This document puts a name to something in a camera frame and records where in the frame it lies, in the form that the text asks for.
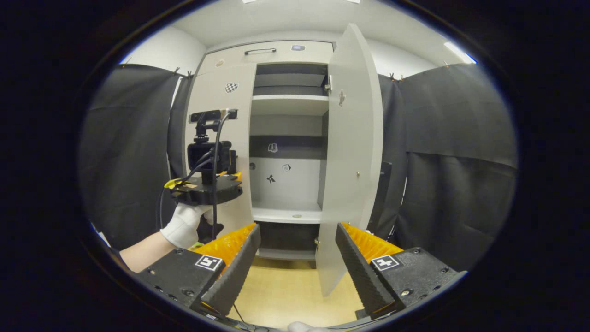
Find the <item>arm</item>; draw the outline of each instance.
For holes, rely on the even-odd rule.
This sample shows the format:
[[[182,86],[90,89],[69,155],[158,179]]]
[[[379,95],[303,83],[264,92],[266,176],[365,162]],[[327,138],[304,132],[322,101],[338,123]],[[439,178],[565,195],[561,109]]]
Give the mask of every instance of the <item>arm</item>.
[[[166,227],[139,243],[121,250],[119,252],[121,258],[131,271],[140,272],[172,249],[188,248],[194,245],[199,240],[196,227],[201,216],[210,209],[211,206],[178,204]]]

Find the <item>drawer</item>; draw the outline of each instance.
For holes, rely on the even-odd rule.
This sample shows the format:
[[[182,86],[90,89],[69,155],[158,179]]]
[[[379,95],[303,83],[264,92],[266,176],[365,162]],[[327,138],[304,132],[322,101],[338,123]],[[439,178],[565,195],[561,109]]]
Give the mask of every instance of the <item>drawer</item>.
[[[292,46],[305,46],[304,50],[292,50]],[[276,51],[264,50],[273,48]],[[263,49],[244,54],[246,51]],[[332,43],[322,41],[267,41],[236,46],[207,54],[198,75],[243,63],[319,63],[327,64],[334,53]]]

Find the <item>white wall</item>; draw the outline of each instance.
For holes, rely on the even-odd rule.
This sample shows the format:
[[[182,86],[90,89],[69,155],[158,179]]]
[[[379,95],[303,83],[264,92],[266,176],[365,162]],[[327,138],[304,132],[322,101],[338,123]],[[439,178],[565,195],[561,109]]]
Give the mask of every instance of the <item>white wall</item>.
[[[338,41],[341,34],[328,31],[315,30],[291,30],[291,31],[276,31],[266,34],[254,35],[245,38],[231,40],[226,43],[218,44],[207,48],[207,52],[218,50],[220,48],[251,43],[256,41],[278,40],[278,39],[294,39],[294,40],[319,40],[319,41]],[[432,62],[424,60],[410,52],[404,51],[401,48],[384,44],[379,41],[367,39],[367,44],[371,49],[373,61],[377,73],[382,75],[389,75],[394,73],[394,77],[399,79],[401,75],[408,77],[425,70],[436,68]]]
[[[153,34],[120,63],[145,64],[170,71],[180,67],[179,73],[195,73],[207,48],[195,37],[168,26]]]

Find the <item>open cabinet door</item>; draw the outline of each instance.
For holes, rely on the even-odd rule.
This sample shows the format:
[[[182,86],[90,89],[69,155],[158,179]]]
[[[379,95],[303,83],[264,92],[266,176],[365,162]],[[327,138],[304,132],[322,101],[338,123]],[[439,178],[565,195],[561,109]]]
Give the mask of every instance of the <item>open cabinet door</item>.
[[[182,153],[185,174],[188,174],[186,149],[193,143],[196,135],[196,122],[190,121],[191,114],[215,109],[236,108],[238,118],[227,120],[221,130],[220,140],[230,141],[231,149],[238,157],[236,168],[242,172],[242,195],[235,200],[217,207],[217,222],[224,225],[223,236],[252,223],[252,203],[250,199],[250,107],[256,64],[229,67],[203,75],[195,76],[185,121],[185,144]],[[216,133],[207,130],[209,142],[215,142]]]
[[[326,183],[316,252],[322,294],[336,287],[346,266],[336,245],[336,225],[366,229],[375,201],[383,147],[381,90],[369,46],[349,24],[328,64]]]

